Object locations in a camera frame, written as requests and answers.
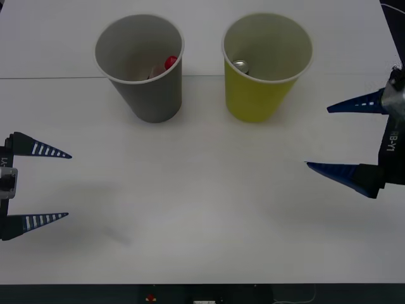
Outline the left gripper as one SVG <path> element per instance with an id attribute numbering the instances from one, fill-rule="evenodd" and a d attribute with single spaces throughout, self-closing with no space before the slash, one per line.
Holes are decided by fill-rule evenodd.
<path id="1" fill-rule="evenodd" d="M 8 215 L 9 199 L 15 187 L 11 173 L 14 155 L 72 159 L 68 153 L 40 142 L 24 133 L 14 132 L 11 144 L 6 139 L 1 146 L 1 240 L 9 241 L 25 233 L 44 227 L 69 215 L 69 213 L 47 213 L 33 215 Z"/>

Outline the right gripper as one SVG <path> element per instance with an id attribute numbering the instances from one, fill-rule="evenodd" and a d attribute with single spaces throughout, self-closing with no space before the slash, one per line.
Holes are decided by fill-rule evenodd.
<path id="1" fill-rule="evenodd" d="M 329 113 L 379 113 L 387 115 L 382 106 L 384 89 L 348 99 L 327 107 Z M 404 185 L 404 122 L 389 116 L 378 152 L 378 165 L 332 164 L 307 162 L 309 168 L 343 184 L 367 198 L 376 199 L 385 183 Z"/>

